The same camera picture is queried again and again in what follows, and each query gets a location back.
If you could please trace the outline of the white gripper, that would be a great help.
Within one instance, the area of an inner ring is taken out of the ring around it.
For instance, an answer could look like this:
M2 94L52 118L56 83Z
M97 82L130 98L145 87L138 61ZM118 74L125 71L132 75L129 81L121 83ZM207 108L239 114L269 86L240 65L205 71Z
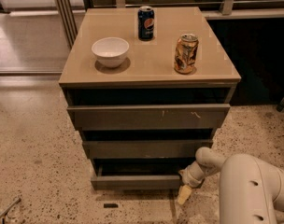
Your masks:
M179 188L177 203L183 205L192 195L192 189L200 187L208 176L210 168L194 161L185 169L179 171L182 183L184 184Z

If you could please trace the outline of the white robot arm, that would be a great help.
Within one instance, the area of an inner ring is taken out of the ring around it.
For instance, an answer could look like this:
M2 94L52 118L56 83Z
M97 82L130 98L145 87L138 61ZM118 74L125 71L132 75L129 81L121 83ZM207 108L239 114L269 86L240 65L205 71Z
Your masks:
M219 174L220 224L284 224L284 170L248 154L228 158L208 147L179 172L177 202L185 203L206 177Z

